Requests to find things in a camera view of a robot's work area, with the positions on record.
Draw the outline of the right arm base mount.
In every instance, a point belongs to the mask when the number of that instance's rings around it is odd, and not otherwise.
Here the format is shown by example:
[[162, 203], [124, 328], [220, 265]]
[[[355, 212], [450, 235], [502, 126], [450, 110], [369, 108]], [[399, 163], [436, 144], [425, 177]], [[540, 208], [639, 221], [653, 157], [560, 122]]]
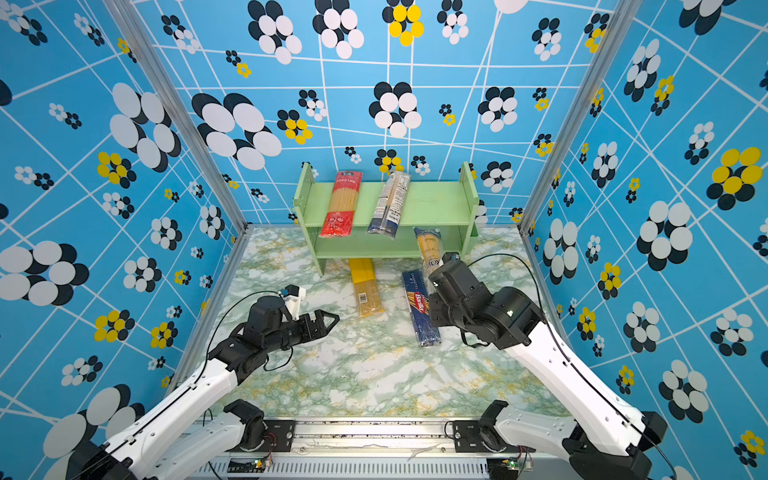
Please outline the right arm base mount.
[[450, 420], [444, 424], [444, 435], [453, 441], [458, 453], [498, 453], [513, 456], [526, 448], [507, 443], [496, 430], [499, 415], [509, 404], [494, 400], [476, 420]]

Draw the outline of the dark blue spaghetti box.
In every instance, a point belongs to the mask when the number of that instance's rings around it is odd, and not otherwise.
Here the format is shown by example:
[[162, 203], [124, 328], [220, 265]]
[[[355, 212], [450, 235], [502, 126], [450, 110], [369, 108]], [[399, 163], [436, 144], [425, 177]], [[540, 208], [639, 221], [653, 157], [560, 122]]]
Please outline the dark blue spaghetti box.
[[418, 344], [421, 347], [440, 344], [439, 329], [430, 321], [428, 290], [422, 272], [405, 271], [402, 273], [402, 279]]

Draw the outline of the blue label spaghetti bag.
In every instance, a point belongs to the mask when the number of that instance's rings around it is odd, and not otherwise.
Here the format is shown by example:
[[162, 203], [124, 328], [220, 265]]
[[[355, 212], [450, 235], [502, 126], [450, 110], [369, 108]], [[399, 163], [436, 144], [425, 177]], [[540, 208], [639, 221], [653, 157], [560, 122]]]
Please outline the blue label spaghetti bag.
[[410, 183], [411, 175], [404, 172], [395, 172], [388, 178], [377, 200], [368, 234], [396, 237]]

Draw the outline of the red spaghetti bag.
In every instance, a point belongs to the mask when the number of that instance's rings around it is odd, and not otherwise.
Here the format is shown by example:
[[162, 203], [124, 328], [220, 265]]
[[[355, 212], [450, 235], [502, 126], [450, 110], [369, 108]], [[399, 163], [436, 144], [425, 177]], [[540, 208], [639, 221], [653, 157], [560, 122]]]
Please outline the red spaghetti bag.
[[351, 235], [362, 177], [359, 171], [340, 171], [336, 174], [328, 212], [319, 234], [321, 238]]

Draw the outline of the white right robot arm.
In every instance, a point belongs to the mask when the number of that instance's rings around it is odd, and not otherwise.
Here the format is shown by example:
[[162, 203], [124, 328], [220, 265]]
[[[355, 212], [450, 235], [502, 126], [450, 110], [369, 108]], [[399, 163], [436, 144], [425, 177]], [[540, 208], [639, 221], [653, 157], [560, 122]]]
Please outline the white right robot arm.
[[567, 409], [567, 416], [534, 414], [495, 400], [477, 422], [484, 447], [504, 453], [516, 447], [524, 470], [535, 450], [569, 463], [583, 479], [646, 479], [647, 456], [658, 450], [668, 424], [616, 395], [568, 347], [538, 302], [512, 286], [491, 292], [457, 254], [444, 255], [428, 276], [430, 322], [474, 335], [478, 346], [494, 346], [531, 373]]

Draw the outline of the clear blue-end spaghetti bag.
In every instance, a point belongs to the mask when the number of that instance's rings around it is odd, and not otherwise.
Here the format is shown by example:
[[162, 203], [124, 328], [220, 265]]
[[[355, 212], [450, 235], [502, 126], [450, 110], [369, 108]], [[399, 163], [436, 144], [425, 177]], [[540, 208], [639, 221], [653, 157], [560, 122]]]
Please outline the clear blue-end spaghetti bag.
[[442, 235], [439, 229], [414, 228], [426, 278], [443, 263]]

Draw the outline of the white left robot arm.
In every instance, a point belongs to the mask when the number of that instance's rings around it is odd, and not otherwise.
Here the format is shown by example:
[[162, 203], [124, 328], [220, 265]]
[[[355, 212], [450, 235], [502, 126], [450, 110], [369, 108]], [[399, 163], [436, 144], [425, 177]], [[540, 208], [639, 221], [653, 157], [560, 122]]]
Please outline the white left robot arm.
[[265, 367], [275, 351], [326, 337], [339, 323], [325, 310], [301, 314], [298, 303], [265, 295], [207, 355], [182, 385], [131, 425], [95, 445], [72, 452], [69, 479], [182, 479], [219, 454], [256, 450], [268, 442], [264, 413], [246, 400], [228, 404], [220, 418], [187, 435], [186, 430], [221, 398]]

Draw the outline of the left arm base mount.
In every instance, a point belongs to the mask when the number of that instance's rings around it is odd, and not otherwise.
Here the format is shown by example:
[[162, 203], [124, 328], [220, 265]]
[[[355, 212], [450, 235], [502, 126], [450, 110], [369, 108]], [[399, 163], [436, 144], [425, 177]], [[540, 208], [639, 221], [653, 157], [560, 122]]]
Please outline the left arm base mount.
[[231, 452], [289, 452], [297, 425], [293, 419], [266, 418], [259, 407], [243, 399], [227, 404], [215, 420], [233, 424], [239, 431]]

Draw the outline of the yellow label spaghetti bag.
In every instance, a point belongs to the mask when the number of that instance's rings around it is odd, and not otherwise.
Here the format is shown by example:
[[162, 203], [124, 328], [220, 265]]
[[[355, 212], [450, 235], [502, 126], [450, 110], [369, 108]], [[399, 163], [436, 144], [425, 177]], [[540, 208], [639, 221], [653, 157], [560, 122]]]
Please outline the yellow label spaghetti bag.
[[370, 258], [349, 259], [350, 274], [361, 318], [384, 311]]

